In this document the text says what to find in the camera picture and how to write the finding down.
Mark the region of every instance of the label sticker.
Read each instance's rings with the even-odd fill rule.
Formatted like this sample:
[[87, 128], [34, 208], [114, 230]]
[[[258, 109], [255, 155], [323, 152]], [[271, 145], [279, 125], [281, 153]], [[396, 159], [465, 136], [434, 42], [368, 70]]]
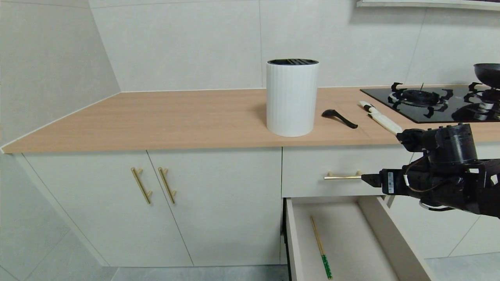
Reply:
[[394, 173], [391, 171], [387, 173], [387, 187], [389, 193], [394, 194]]

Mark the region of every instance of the chopsticks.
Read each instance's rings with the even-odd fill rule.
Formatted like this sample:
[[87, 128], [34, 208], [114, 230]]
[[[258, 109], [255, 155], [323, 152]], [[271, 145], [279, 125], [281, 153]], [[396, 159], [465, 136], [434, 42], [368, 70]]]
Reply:
[[320, 236], [318, 235], [318, 231], [316, 230], [316, 223], [314, 222], [313, 216], [311, 216], [312, 229], [314, 230], [314, 235], [316, 235], [316, 242], [319, 248], [319, 253], [321, 254], [321, 259], [323, 260], [324, 270], [326, 271], [326, 277], [328, 280], [332, 279], [332, 271], [330, 270], [330, 265], [328, 264], [327, 255], [325, 255], [325, 251], [323, 250], [323, 244], [321, 244]]

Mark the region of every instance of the black ladle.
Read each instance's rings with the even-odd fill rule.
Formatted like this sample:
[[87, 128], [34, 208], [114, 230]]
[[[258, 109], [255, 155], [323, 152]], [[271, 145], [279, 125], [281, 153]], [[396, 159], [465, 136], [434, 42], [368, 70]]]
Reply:
[[337, 117], [338, 119], [342, 120], [342, 122], [344, 122], [347, 125], [347, 127], [351, 128], [351, 129], [356, 129], [358, 127], [357, 124], [354, 124], [353, 122], [347, 120], [344, 116], [342, 116], [340, 113], [338, 113], [337, 110], [335, 110], [335, 109], [327, 109], [321, 114], [321, 116], [325, 117], [325, 118], [330, 118], [330, 119], [333, 119], [332, 117]]

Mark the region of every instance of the green chopstick handle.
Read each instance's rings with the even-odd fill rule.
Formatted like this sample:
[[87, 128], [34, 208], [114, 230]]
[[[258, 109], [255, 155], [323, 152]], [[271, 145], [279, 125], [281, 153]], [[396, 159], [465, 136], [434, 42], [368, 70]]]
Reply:
[[330, 265], [328, 265], [328, 260], [327, 260], [327, 255], [322, 255], [321, 258], [323, 259], [323, 265], [324, 265], [324, 270], [326, 271], [326, 277], [328, 279], [332, 279], [332, 271], [330, 270]]

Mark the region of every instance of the open drawer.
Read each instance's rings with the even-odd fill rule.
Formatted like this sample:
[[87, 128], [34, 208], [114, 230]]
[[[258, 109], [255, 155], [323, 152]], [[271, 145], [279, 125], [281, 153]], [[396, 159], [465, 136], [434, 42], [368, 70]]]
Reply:
[[333, 280], [437, 280], [424, 259], [415, 254], [379, 196], [286, 198], [283, 209], [293, 281], [328, 280], [311, 216]]

